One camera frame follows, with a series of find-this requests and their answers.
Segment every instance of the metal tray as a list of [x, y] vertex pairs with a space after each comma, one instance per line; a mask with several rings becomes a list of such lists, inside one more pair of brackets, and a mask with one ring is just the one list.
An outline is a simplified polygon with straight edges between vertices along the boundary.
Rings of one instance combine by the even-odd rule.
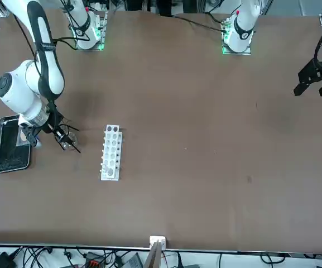
[[[10, 124], [13, 123], [12, 127], [18, 126], [18, 118], [19, 115], [15, 116], [7, 116], [2, 117], [0, 119], [0, 153], [1, 153], [1, 143], [2, 143], [2, 133], [3, 131], [7, 131], [7, 124], [9, 123], [8, 127], [11, 126]], [[15, 170], [21, 170], [26, 169], [30, 164], [30, 157], [31, 157], [31, 145], [23, 145], [23, 146], [15, 146], [12, 148], [13, 150], [10, 150], [11, 152], [8, 153], [8, 160], [12, 163], [9, 167], [2, 167], [1, 165], [1, 157], [0, 157], [0, 173], [9, 172], [9, 171], [15, 171]]]

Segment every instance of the brown table surface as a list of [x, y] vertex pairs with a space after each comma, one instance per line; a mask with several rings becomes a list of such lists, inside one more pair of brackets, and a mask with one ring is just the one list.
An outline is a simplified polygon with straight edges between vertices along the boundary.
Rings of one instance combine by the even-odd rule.
[[[67, 33], [48, 11], [54, 37]], [[205, 15], [192, 18], [216, 26]], [[294, 97], [316, 17], [261, 17], [252, 56], [175, 18], [117, 12], [102, 52], [57, 55], [58, 108], [82, 153], [41, 135], [27, 170], [0, 174], [0, 242], [322, 253], [320, 84]], [[0, 20], [0, 75], [31, 53]], [[0, 118], [13, 114], [0, 101]], [[124, 128], [121, 180], [100, 181], [103, 130]]]

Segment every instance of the black cable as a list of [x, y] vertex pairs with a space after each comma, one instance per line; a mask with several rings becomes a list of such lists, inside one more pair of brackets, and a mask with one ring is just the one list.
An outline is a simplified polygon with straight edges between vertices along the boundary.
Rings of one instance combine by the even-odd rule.
[[306, 259], [315, 259], [317, 257], [317, 254], [313, 254], [313, 257], [308, 256], [307, 254], [304, 254]]
[[88, 254], [86, 254], [86, 253], [81, 253], [80, 252], [80, 250], [78, 249], [78, 247], [76, 247], [76, 250], [78, 251], [78, 253], [80, 254], [80, 255], [82, 255], [82, 257], [84, 258], [84, 259], [86, 259], [86, 257], [87, 257], [87, 255]]
[[33, 256], [33, 257], [34, 257], [34, 259], [33, 259], [32, 263], [31, 263], [30, 268], [33, 268], [33, 266], [34, 266], [34, 263], [35, 263], [35, 262], [37, 262], [37, 265], [38, 265], [38, 267], [39, 267], [39, 268], [43, 268], [43, 266], [40, 264], [40, 262], [39, 262], [39, 260], [38, 260], [38, 257], [40, 256], [40, 254], [41, 254], [44, 250], [46, 250], [46, 249], [45, 249], [45, 248], [42, 248], [38, 253], [36, 253], [36, 251], [34, 251], [34, 249], [33, 249], [33, 248], [28, 248], [29, 253], [31, 254], [31, 256]]
[[105, 262], [105, 265], [106, 265], [106, 251], [105, 250], [103, 250], [103, 252], [104, 252], [104, 262]]
[[66, 41], [64, 41], [64, 40], [58, 40], [57, 42], [65, 43], [65, 44], [67, 44], [71, 49], [73, 49], [73, 50], [77, 50], [77, 49], [76, 49], [76, 48], [74, 48], [71, 44], [69, 44], [68, 42], [66, 42]]
[[181, 255], [179, 254], [179, 251], [177, 251], [177, 256], [178, 256], [178, 268], [184, 268], [183, 263], [182, 263], [182, 258]]
[[66, 249], [64, 249], [64, 256], [68, 259], [71, 267], [76, 268], [75, 265], [70, 261], [70, 259], [71, 259], [71, 253], [69, 251], [66, 251]]
[[22, 26], [21, 26], [21, 24], [20, 24], [20, 22], [19, 22], [19, 20], [18, 20], [17, 16], [16, 16], [16, 15], [13, 15], [13, 16], [14, 16], [14, 18], [15, 18], [15, 20], [16, 20], [16, 22], [17, 22], [18, 26], [20, 27], [20, 29], [21, 29], [21, 31], [22, 31], [22, 34], [24, 35], [24, 37], [25, 37], [25, 39], [26, 39], [26, 41], [27, 41], [27, 44], [28, 44], [28, 46], [29, 46], [29, 48], [30, 48], [30, 50], [31, 50], [31, 52], [32, 52], [33, 57], [35, 57], [35, 53], [34, 53], [34, 51], [33, 51], [33, 49], [32, 49], [31, 43], [29, 43], [29, 40], [28, 40], [28, 38], [27, 38], [27, 36], [26, 36], [26, 33], [25, 33], [25, 31], [23, 30], [23, 28], [22, 28]]
[[75, 37], [71, 37], [71, 36], [65, 36], [65, 37], [53, 39], [54, 42], [59, 42], [61, 40], [81, 40], [81, 41], [89, 41], [88, 39], [75, 38]]
[[116, 255], [116, 253], [115, 253], [115, 251], [112, 251], [111, 252], [111, 258], [110, 258], [110, 260], [107, 262], [106, 261], [106, 259], [105, 259], [105, 266], [107, 266], [107, 265], [109, 265], [109, 264], [111, 264], [112, 263], [112, 256], [113, 255]]
[[166, 257], [166, 255], [165, 255], [165, 252], [164, 252], [164, 251], [161, 251], [161, 253], [162, 253], [162, 255], [163, 255], [163, 258], [165, 259], [166, 267], [167, 267], [167, 268], [169, 268], [169, 267], [168, 267], [168, 262], [167, 262], [167, 257]]
[[90, 5], [90, 1], [89, 0], [86, 0], [85, 1], [85, 6], [87, 6], [88, 8], [90, 8], [91, 11], [97, 11], [95, 8], [93, 8], [91, 5]]
[[[68, 13], [68, 15], [69, 15], [69, 17], [70, 17], [70, 23], [71, 23], [71, 26], [73, 27], [73, 28], [75, 28], [75, 26], [74, 26], [74, 24], [73, 24], [73, 22], [71, 21], [71, 20], [73, 20], [75, 23], [76, 23], [76, 25], [78, 26], [78, 28], [80, 28], [80, 25], [78, 24], [78, 22], [75, 20], [75, 18], [73, 17], [73, 15], [71, 15], [71, 13], [69, 12], [69, 9], [67, 8], [67, 6], [65, 5], [65, 2], [64, 2], [64, 0], [60, 0], [60, 2], [61, 2], [61, 4], [63, 5], [63, 7], [64, 7], [64, 10]], [[86, 41], [90, 41], [91, 39], [90, 39], [90, 37], [88, 36], [88, 34], [86, 33], [86, 32], [83, 32], [85, 35], [86, 35], [86, 37], [88, 38]]]
[[208, 11], [209, 13], [210, 12], [212, 12], [213, 10], [215, 10], [216, 8], [218, 8], [218, 7], [220, 7], [222, 4], [223, 4], [223, 2], [224, 2], [225, 0], [221, 0], [220, 2], [219, 2], [219, 4], [216, 4], [210, 11]]
[[230, 14], [231, 14], [231, 15], [232, 15], [232, 14], [234, 14], [234, 12], [235, 12], [239, 7], [241, 7], [241, 4], [240, 4], [240, 5], [238, 5], [238, 7], [237, 7], [236, 9], [234, 9], [234, 10], [232, 11], [232, 13], [230, 13]]
[[214, 22], [221, 23], [221, 21], [217, 20], [212, 14], [209, 12], [204, 12], [204, 14], [207, 14]]
[[[114, 253], [114, 252], [117, 252], [117, 251], [111, 251], [111, 252], [106, 256], [106, 258], [107, 258], [108, 256], [110, 256], [110, 254], [112, 254], [112, 253]], [[86, 265], [87, 265], [88, 263], [90, 263], [91, 261], [94, 261], [94, 260], [96, 260], [96, 259], [98, 259], [98, 258], [100, 258], [100, 256], [97, 256], [97, 257], [95, 257], [95, 258], [93, 258], [93, 259], [91, 259], [91, 260], [89, 260], [89, 261], [86, 261], [86, 262], [85, 262], [85, 264], [84, 264], [81, 268], [85, 268], [85, 267], [86, 267]]]
[[15, 251], [13, 251], [9, 257], [12, 258], [13, 260], [17, 257], [17, 255], [23, 250], [23, 247], [19, 247]]
[[26, 264], [29, 262], [29, 260], [31, 259], [31, 257], [33, 257], [33, 255], [30, 255], [29, 256], [29, 258], [27, 259], [27, 261], [25, 261], [25, 259], [26, 259], [26, 253], [27, 253], [27, 250], [29, 249], [30, 247], [26, 247], [26, 250], [25, 250], [25, 253], [23, 254], [23, 268], [25, 268], [25, 266], [26, 266]]
[[222, 260], [222, 256], [223, 256], [223, 254], [220, 253], [220, 255], [219, 255], [219, 265], [218, 265], [218, 268], [220, 268], [220, 262]]
[[203, 27], [203, 28], [207, 28], [207, 29], [210, 29], [210, 30], [222, 32], [222, 33], [225, 33], [225, 34], [227, 33], [226, 30], [222, 30], [222, 29], [218, 29], [218, 28], [213, 28], [213, 27], [210, 27], [210, 26], [207, 26], [207, 25], [204, 25], [204, 24], [195, 22], [195, 21], [188, 20], [187, 18], [182, 18], [182, 17], [177, 17], [177, 16], [174, 16], [173, 18], [179, 18], [180, 20], [188, 21], [188, 22], [193, 23], [193, 24], [195, 24], [197, 26], [200, 26], [200, 27]]
[[[263, 259], [263, 256], [268, 257], [269, 261], [265, 261], [265, 260]], [[283, 259], [282, 259], [282, 260], [280, 260], [280, 261], [273, 261], [273, 260], [271, 259], [271, 257], [270, 257], [270, 255], [269, 255], [269, 254], [267, 254], [267, 253], [261, 253], [261, 254], [260, 254], [260, 259], [262, 260], [262, 262], [263, 262], [263, 263], [268, 264], [268, 265], [271, 265], [271, 268], [273, 268], [273, 265], [274, 265], [274, 264], [281, 264], [281, 263], [283, 263], [283, 262], [285, 261], [286, 257], [284, 256], [284, 257], [283, 257]]]
[[125, 252], [124, 254], [122, 254], [121, 256], [120, 256], [120, 258], [122, 258], [123, 256], [125, 256], [126, 254], [129, 254], [131, 252], [131, 250], [129, 250], [129, 251], [127, 251], [127, 252]]

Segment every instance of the white robotic arm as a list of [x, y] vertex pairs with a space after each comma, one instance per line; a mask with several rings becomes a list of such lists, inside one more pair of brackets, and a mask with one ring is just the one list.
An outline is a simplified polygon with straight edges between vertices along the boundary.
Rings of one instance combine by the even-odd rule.
[[[26, 60], [16, 70], [1, 76], [0, 99], [20, 114], [18, 124], [28, 134], [32, 146], [36, 145], [36, 135], [41, 130], [57, 133], [61, 139], [64, 133], [59, 123], [63, 116], [56, 110], [54, 101], [64, 90], [64, 76], [44, 9], [39, 0], [2, 2], [26, 26], [36, 50], [33, 60]], [[93, 47], [100, 39], [95, 34], [95, 14], [86, 12], [81, 0], [60, 0], [59, 3], [70, 21], [78, 46]]]
[[230, 17], [231, 28], [224, 40], [232, 51], [242, 53], [248, 48], [260, 11], [259, 0], [241, 1], [239, 9]]

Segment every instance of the floor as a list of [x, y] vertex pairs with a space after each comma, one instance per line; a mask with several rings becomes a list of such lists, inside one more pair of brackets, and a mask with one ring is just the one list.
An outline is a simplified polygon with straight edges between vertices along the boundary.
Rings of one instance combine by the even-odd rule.
[[[0, 254], [2, 252], [7, 252], [8, 254], [11, 254], [13, 251], [15, 251], [17, 248], [0, 248]], [[70, 262], [72, 265], [77, 267], [82, 267], [85, 264], [85, 259], [82, 257], [82, 255], [77, 250], [67, 250], [67, 252], [71, 253], [71, 259]], [[88, 250], [80, 250], [81, 253], [87, 253]], [[98, 255], [103, 255], [103, 251], [97, 251], [92, 250], [92, 253], [96, 253]], [[117, 252], [118, 256], [123, 255], [126, 253], [126, 251], [119, 251]], [[134, 254], [135, 252], [130, 252], [125, 254], [125, 256], [122, 258], [122, 262], [125, 264]], [[162, 258], [161, 260], [161, 268], [176, 268], [178, 265], [178, 258], [176, 252], [166, 251], [165, 257], [167, 259], [167, 263]], [[138, 252], [140, 259], [142, 263], [144, 264], [147, 258], [148, 253], [147, 252]], [[17, 257], [15, 258], [15, 263], [17, 264], [17, 267], [24, 267], [23, 266], [23, 255], [24, 250], [21, 251]], [[31, 255], [27, 252], [25, 259], [27, 260]], [[271, 265], [268, 265], [261, 261], [259, 256], [245, 256], [245, 255], [230, 255], [230, 254], [222, 254], [221, 263], [219, 265], [219, 257], [220, 254], [217, 253], [184, 253], [181, 252], [180, 254], [182, 264], [185, 268], [197, 268], [197, 267], [207, 267], [207, 268], [243, 268], [243, 267], [259, 267], [259, 268], [271, 268]], [[30, 267], [33, 257], [30, 259], [30, 261], [26, 264], [26, 267]], [[272, 261], [279, 261], [282, 258], [276, 258], [273, 257]], [[107, 268], [113, 267], [112, 263], [114, 260], [114, 256], [109, 256], [107, 258], [107, 262], [111, 262], [110, 265], [107, 266]], [[53, 249], [51, 254], [48, 254], [46, 251], [39, 257], [40, 264], [42, 268], [58, 268], [58, 267], [69, 267], [70, 262], [67, 260], [66, 256], [64, 255], [63, 249]], [[274, 264], [274, 268], [313, 268], [313, 267], [322, 267], [322, 260], [321, 259], [299, 259], [295, 257], [286, 258], [284, 262], [280, 264]]]

